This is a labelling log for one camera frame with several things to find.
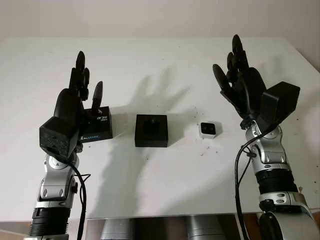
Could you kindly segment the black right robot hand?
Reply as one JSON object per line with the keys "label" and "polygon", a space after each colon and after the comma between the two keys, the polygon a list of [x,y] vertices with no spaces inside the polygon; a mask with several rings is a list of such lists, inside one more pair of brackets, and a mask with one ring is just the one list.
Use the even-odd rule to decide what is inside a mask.
{"label": "black right robot hand", "polygon": [[256,119],[265,83],[258,70],[250,67],[240,37],[232,38],[232,51],[227,55],[227,73],[218,64],[212,65],[221,95],[233,105],[242,119]]}

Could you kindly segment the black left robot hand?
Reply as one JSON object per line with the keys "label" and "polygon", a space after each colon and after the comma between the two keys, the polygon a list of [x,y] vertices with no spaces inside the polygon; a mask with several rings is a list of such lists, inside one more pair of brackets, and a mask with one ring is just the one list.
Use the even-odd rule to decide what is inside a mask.
{"label": "black left robot hand", "polygon": [[91,124],[89,114],[97,114],[103,96],[103,82],[96,84],[92,106],[89,112],[84,109],[83,102],[88,100],[90,71],[85,67],[85,54],[80,51],[77,55],[75,67],[71,69],[68,88],[64,88],[58,95],[54,116],[67,122],[83,135]]}

